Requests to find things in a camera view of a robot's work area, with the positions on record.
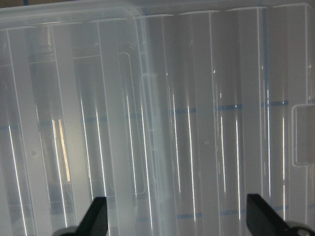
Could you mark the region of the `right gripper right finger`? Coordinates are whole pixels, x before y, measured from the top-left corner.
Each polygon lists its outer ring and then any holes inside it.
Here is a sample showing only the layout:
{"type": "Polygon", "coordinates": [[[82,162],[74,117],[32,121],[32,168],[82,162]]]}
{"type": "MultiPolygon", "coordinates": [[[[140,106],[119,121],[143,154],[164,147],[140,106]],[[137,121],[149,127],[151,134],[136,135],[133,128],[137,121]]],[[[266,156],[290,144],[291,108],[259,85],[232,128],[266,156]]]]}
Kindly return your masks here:
{"type": "Polygon", "coordinates": [[[259,195],[247,195],[247,228],[253,236],[313,236],[314,230],[284,221],[259,195]]]}

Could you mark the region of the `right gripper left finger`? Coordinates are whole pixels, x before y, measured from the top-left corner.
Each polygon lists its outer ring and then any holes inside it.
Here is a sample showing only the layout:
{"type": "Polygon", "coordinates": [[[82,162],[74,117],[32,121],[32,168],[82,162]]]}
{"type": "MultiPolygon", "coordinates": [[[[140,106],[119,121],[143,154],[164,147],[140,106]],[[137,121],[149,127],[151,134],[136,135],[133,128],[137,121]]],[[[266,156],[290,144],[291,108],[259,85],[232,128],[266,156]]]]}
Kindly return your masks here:
{"type": "Polygon", "coordinates": [[[59,236],[107,236],[108,213],[106,197],[95,197],[77,227],[58,230],[59,236]]]}

